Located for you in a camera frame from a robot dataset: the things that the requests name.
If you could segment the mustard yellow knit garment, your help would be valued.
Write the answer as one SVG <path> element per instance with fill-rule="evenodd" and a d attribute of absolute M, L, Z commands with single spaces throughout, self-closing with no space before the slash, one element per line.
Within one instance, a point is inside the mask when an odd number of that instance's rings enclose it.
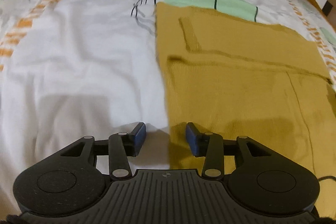
<path fill-rule="evenodd" d="M 201 169 L 185 127 L 248 136 L 322 179 L 317 210 L 335 217 L 335 91 L 314 42 L 281 25 L 213 9 L 155 8 L 173 169 Z"/>

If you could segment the white patterned bed sheet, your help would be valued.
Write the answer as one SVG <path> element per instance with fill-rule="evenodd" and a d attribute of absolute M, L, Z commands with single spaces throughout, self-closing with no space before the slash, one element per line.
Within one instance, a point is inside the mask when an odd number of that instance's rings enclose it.
<path fill-rule="evenodd" d="M 155 8 L 213 9 L 314 42 L 335 91 L 335 31 L 310 0 L 41 0 L 1 41 L 1 215 L 21 171 L 85 135 L 145 122 L 131 168 L 172 169 Z"/>

